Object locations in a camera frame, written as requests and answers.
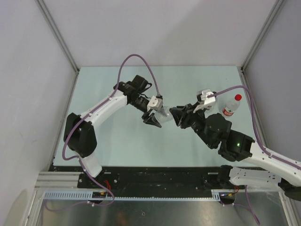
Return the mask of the tall clear bottle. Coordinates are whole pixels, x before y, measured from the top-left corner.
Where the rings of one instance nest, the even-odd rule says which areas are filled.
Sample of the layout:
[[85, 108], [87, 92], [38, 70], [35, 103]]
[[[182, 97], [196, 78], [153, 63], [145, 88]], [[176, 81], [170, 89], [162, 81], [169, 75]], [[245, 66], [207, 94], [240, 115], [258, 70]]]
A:
[[170, 113], [169, 106], [162, 107], [159, 111], [155, 112], [154, 116], [161, 125], [174, 119]]

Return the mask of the clear bottle red label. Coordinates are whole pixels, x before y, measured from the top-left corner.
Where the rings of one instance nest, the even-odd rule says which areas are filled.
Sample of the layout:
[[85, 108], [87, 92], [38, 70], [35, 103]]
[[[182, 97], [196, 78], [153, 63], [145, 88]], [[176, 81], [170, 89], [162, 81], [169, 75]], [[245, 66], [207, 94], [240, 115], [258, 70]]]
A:
[[236, 101], [235, 97], [231, 100], [229, 100], [222, 109], [222, 114], [231, 117], [239, 108], [240, 101]]

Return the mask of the red bottle cap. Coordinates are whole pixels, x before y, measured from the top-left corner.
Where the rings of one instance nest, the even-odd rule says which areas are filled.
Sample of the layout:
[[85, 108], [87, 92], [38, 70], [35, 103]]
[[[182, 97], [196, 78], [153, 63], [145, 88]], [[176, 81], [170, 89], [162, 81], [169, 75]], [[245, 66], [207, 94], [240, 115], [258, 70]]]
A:
[[235, 100], [240, 101], [242, 99], [242, 96], [240, 94], [235, 95]]

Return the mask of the short clear bottle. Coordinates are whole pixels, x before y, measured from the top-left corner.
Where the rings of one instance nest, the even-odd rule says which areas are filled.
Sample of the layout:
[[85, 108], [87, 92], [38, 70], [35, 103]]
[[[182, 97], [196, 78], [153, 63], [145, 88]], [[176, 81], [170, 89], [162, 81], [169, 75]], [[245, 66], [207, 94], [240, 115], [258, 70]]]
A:
[[213, 105], [208, 106], [208, 107], [206, 108], [206, 113], [213, 113], [213, 112], [214, 112], [214, 106], [213, 106]]

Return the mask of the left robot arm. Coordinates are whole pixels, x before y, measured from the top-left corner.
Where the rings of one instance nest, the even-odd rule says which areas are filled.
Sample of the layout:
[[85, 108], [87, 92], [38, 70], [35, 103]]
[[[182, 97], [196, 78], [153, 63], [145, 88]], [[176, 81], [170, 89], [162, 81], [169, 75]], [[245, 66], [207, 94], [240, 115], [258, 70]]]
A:
[[68, 115], [64, 131], [64, 149], [74, 151], [75, 157], [89, 174], [87, 182], [93, 188], [103, 185], [102, 166], [95, 154], [97, 147], [96, 129], [111, 115], [126, 105], [132, 105], [143, 112], [145, 124], [161, 127], [153, 111], [163, 108], [163, 97], [160, 94], [147, 98], [144, 92], [152, 86], [146, 79], [136, 75], [132, 81], [119, 82], [107, 98], [82, 114]]

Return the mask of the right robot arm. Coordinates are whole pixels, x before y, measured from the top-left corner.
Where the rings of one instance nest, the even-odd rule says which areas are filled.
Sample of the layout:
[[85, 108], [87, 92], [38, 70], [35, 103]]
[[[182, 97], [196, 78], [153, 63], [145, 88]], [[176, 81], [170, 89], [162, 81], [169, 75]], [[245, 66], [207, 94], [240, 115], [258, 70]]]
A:
[[252, 137], [231, 129], [232, 123], [221, 114], [205, 117], [204, 110], [194, 106], [177, 106], [170, 109], [174, 121], [181, 129], [191, 128], [210, 148], [216, 149], [224, 159], [248, 162], [260, 170], [242, 169], [223, 165], [219, 169], [217, 184], [222, 189], [231, 185], [253, 186], [284, 191], [286, 197], [301, 199], [301, 165], [282, 155], [266, 155]]

